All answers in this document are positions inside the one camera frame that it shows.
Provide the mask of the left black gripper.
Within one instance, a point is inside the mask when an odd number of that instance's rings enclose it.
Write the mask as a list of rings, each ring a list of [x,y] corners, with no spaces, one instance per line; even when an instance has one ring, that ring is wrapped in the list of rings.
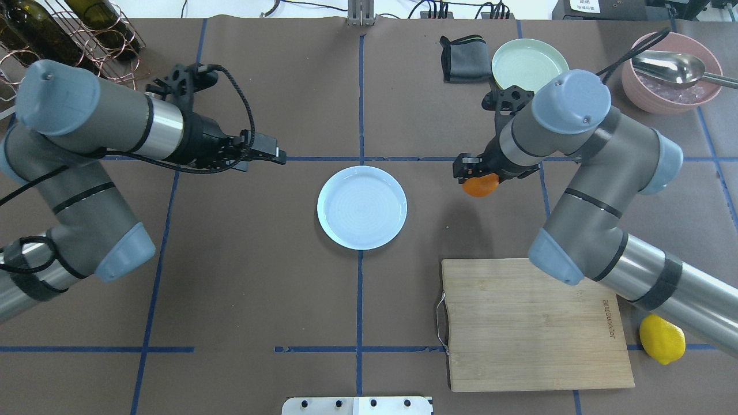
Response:
[[[225,134],[216,121],[195,112],[184,113],[182,139],[173,152],[173,162],[199,171],[234,168],[248,171],[249,162],[266,161],[285,165],[287,153],[277,140],[265,134],[242,130],[238,136]],[[245,161],[237,158],[245,150]]]

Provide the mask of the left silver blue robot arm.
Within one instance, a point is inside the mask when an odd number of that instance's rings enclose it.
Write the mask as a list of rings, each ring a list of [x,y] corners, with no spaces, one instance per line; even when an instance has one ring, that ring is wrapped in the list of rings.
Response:
[[[248,128],[225,134],[193,110],[217,64],[176,64],[145,92],[86,69],[40,60],[27,68],[16,96],[16,123],[2,140],[2,172],[34,187],[57,224],[2,247],[2,321],[56,299],[87,276],[113,281],[148,262],[155,245],[103,168],[107,156],[131,157],[192,174],[250,162],[287,162],[273,137]]]

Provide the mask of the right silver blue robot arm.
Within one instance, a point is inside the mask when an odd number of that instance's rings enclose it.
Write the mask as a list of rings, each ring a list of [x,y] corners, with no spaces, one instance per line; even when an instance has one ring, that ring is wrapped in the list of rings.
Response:
[[[583,69],[520,96],[483,153],[458,155],[454,178],[524,178],[563,153],[579,169],[528,250],[530,262],[568,285],[601,283],[736,357],[736,288],[619,228],[635,196],[662,191],[679,174],[681,147],[621,113],[599,76]]]

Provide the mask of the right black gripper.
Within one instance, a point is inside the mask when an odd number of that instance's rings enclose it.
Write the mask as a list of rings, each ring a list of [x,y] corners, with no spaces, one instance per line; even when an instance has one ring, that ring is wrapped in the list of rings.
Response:
[[[521,166],[511,162],[503,153],[499,141],[490,141],[482,154],[459,153],[453,161],[453,177],[459,184],[488,174],[495,174],[500,182],[523,179],[538,170],[540,164]]]

